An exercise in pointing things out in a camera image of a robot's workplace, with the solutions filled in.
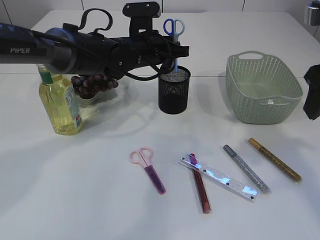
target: ruler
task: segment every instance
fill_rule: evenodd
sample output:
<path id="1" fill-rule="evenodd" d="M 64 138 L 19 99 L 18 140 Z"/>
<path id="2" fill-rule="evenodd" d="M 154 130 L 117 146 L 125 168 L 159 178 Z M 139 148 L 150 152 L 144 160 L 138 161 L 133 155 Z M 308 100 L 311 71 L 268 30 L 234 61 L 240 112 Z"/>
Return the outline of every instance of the ruler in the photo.
<path id="1" fill-rule="evenodd" d="M 194 159 L 194 156 L 186 154 L 185 156 L 181 157 L 179 162 L 188 168 L 198 171 L 202 175 L 209 178 L 215 184 L 248 200 L 249 202 L 253 203 L 256 200 L 258 194 L 257 190 L 232 179 L 228 175 L 225 175 L 224 173 L 210 167 L 197 158 L 196 161 L 194 161 Z"/>

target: scissors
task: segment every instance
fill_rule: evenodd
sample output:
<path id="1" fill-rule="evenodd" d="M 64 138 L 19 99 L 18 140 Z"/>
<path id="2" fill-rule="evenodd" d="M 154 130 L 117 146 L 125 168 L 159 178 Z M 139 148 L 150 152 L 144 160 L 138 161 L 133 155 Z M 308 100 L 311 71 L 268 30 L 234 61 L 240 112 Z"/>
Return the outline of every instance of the scissors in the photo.
<path id="1" fill-rule="evenodd" d="M 171 22 L 171 31 L 167 30 L 167 22 Z M 182 25 L 182 30 L 181 32 L 177 32 L 177 22 L 181 23 Z M 176 43 L 179 40 L 179 36 L 184 33 L 185 31 L 185 23 L 181 19 L 175 19 L 173 20 L 172 18 L 168 18 L 167 20 L 164 21 L 163 23 L 163 30 L 168 36 L 173 38 L 173 42 Z M 178 72 L 178 61 L 175 59 L 174 61 L 174 72 Z"/>
<path id="2" fill-rule="evenodd" d="M 148 147 L 142 147 L 139 150 L 133 151 L 129 155 L 129 160 L 133 164 L 140 164 L 144 168 L 146 174 L 149 176 L 151 182 L 159 192 L 159 194 L 165 194 L 166 189 L 158 177 L 154 167 L 152 166 L 151 159 L 154 156 L 154 152 Z"/>

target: grapes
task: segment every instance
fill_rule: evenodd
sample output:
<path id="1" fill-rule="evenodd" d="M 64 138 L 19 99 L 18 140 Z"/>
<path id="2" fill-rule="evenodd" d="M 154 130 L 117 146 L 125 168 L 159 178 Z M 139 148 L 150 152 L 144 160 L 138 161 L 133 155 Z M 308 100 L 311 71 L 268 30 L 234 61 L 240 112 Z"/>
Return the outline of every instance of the grapes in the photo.
<path id="1" fill-rule="evenodd" d="M 100 80 L 102 80 L 102 79 L 103 79 L 103 76 L 102 76 L 101 74 L 96 74 L 96 75 L 94 75 L 94 80 L 100 81 Z"/>
<path id="2" fill-rule="evenodd" d="M 119 85 L 115 79 L 107 78 L 101 74 L 72 76 L 71 82 L 74 92 L 82 99 L 91 99 L 99 91 L 105 92 Z"/>
<path id="3" fill-rule="evenodd" d="M 108 89 L 112 89 L 114 87 L 114 83 L 112 81 L 108 81 L 106 86 Z"/>
<path id="4" fill-rule="evenodd" d="M 78 76 L 72 76 L 71 77 L 71 82 L 73 82 L 74 80 L 78 79 L 79 77 Z"/>
<path id="5" fill-rule="evenodd" d="M 82 93 L 84 91 L 85 87 L 84 86 L 80 86 L 79 87 L 79 92 Z"/>
<path id="6" fill-rule="evenodd" d="M 119 83 L 116 80 L 112 80 L 113 81 L 113 87 L 116 88 L 119 86 Z"/>
<path id="7" fill-rule="evenodd" d="M 79 78 L 75 78 L 73 80 L 73 85 L 74 86 L 80 86 L 82 84 L 81 80 Z"/>
<path id="8" fill-rule="evenodd" d="M 83 81 L 83 86 L 84 86 L 85 88 L 88 88 L 88 87 L 89 87 L 89 81 L 88 81 L 88 80 L 84 80 L 84 81 Z"/>
<path id="9" fill-rule="evenodd" d="M 94 90 L 99 92 L 102 88 L 99 85 L 94 85 Z"/>

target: pen holder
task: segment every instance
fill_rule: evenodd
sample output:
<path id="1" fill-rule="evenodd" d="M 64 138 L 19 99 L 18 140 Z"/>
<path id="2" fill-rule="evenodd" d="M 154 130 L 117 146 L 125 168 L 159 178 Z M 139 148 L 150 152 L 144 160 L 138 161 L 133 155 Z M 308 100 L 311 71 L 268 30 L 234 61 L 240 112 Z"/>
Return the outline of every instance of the pen holder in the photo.
<path id="1" fill-rule="evenodd" d="M 191 73 L 183 66 L 177 72 L 159 76 L 159 108 L 166 114 L 180 114 L 187 108 Z"/>

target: red marker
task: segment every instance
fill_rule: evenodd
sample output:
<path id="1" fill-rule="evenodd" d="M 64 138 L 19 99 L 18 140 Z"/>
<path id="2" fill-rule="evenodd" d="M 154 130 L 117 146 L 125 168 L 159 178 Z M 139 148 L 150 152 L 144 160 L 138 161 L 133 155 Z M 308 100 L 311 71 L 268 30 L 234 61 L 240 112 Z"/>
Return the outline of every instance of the red marker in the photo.
<path id="1" fill-rule="evenodd" d="M 190 162 L 192 165 L 196 165 L 197 164 L 197 159 L 194 153 L 190 154 L 192 157 L 190 158 Z M 202 206 L 202 210 L 204 214 L 208 214 L 211 212 L 211 207 L 210 207 L 210 203 L 207 197 L 207 193 L 206 193 L 206 189 L 204 186 L 204 182 L 202 181 L 202 177 L 200 172 L 197 172 L 196 170 L 192 169 L 193 172 L 193 177 L 195 180 L 195 184 L 196 184 L 196 188 L 198 190 L 198 194 L 199 194 L 199 198 L 200 198 L 200 202 L 201 202 L 201 206 Z"/>

